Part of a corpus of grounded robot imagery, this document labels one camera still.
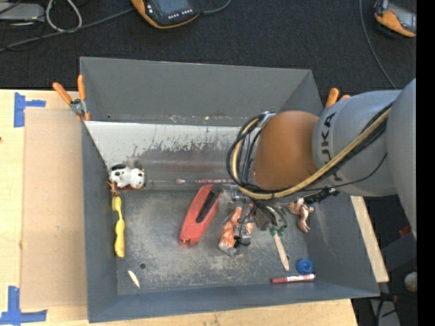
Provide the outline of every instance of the red stapler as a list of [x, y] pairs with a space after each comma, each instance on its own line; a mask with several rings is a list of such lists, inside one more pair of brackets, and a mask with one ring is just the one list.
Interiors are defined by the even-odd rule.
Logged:
[[193, 247], [209, 226], [219, 206], [221, 192], [211, 190], [213, 185], [202, 186], [190, 205], [179, 235], [179, 243]]

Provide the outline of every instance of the yellow cable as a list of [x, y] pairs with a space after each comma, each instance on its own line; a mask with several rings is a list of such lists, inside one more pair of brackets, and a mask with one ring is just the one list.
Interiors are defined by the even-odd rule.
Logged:
[[[254, 199], [261, 199], [261, 200], [270, 200], [273, 198], [282, 198], [290, 196], [291, 194], [300, 191], [304, 189], [306, 186], [312, 184], [314, 181], [318, 180], [322, 175], [324, 175], [327, 171], [329, 171], [331, 168], [336, 166], [341, 160], [347, 156], [355, 147], [357, 147], [360, 143], [362, 143], [365, 139], [367, 139], [370, 134], [373, 133], [375, 129], [377, 129], [388, 117], [389, 112], [391, 109], [386, 110], [382, 115], [380, 115], [364, 132], [362, 132], [360, 135], [358, 135], [348, 146], [346, 146], [343, 150], [341, 150], [334, 158], [331, 159], [327, 164], [322, 166], [318, 171], [316, 171], [314, 174], [312, 174], [310, 177], [306, 178], [304, 181], [299, 183], [296, 186], [287, 188], [280, 192], [271, 192], [267, 194], [263, 193], [256, 193], [249, 191], [248, 189], [239, 186], [239, 190], [241, 190], [245, 195], [254, 198]], [[235, 168], [235, 161], [236, 158], [234, 156], [237, 156], [240, 148], [240, 143], [236, 144], [234, 148], [234, 154], [232, 157], [233, 160], [233, 166], [232, 169], [234, 171]]]
[[[245, 127], [245, 129], [243, 130], [243, 132], [241, 133], [241, 135], [245, 134], [245, 133], [247, 132], [247, 130], [248, 130], [249, 128], [252, 127], [253, 124], [255, 124], [255, 123], [258, 122], [259, 119], [260, 119], [260, 118], [257, 117], [256, 119], [252, 120], [248, 125], [246, 125], [246, 127]], [[233, 155], [231, 156], [231, 160], [232, 160], [232, 167], [231, 167], [231, 169], [232, 169], [232, 174], [234, 175], [236, 181], [240, 181], [240, 180], [239, 180], [239, 174], [238, 174], [238, 172], [237, 172], [237, 168], [236, 168], [236, 164], [237, 164], [237, 154], [239, 153], [241, 143], [242, 143], [242, 142], [241, 142], [241, 140], [240, 140], [240, 141], [235, 145], [235, 147], [234, 147], [234, 153], [233, 153]]]

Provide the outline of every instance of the black carpet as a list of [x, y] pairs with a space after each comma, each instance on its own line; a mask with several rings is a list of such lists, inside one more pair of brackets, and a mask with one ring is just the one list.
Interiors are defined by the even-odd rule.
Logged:
[[[22, 0], [44, 8], [48, 1]], [[231, 0], [220, 12], [165, 31], [150, 26], [129, 0], [72, 1], [86, 26], [74, 33], [55, 35], [46, 22], [29, 27], [0, 24], [0, 88], [41, 90], [60, 82], [67, 90], [77, 90], [81, 56], [310, 69], [323, 104], [331, 87], [354, 95], [401, 89], [416, 78], [417, 38], [380, 31], [374, 18], [376, 0]], [[227, 2], [192, 1], [203, 11]], [[417, 0], [390, 1], [417, 13]], [[62, 29], [76, 26], [65, 0], [56, 2], [51, 17]], [[381, 248], [407, 226], [396, 200], [367, 200]], [[360, 324], [370, 325], [363, 312], [355, 307]]]

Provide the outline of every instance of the bin floor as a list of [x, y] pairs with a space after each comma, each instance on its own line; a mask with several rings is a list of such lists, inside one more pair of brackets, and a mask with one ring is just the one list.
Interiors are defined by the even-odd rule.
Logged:
[[[288, 274], [269, 231], [254, 227], [243, 254], [230, 257], [218, 248], [224, 220], [237, 204], [220, 206], [199, 243], [183, 247], [178, 237], [196, 191], [123, 191], [125, 257], [117, 257], [118, 294], [168, 291], [197, 287], [270, 283]], [[281, 240], [289, 257], [290, 273], [296, 261], [307, 258], [298, 217], [289, 214]], [[128, 271], [140, 283], [136, 287]]]

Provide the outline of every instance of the white toy figure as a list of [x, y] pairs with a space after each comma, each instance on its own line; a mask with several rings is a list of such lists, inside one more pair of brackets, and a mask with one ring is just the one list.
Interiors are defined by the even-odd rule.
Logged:
[[131, 169], [125, 164], [117, 164], [109, 172], [109, 181], [116, 183], [119, 188], [131, 186], [134, 189], [141, 189], [145, 187], [145, 171], [139, 168]]

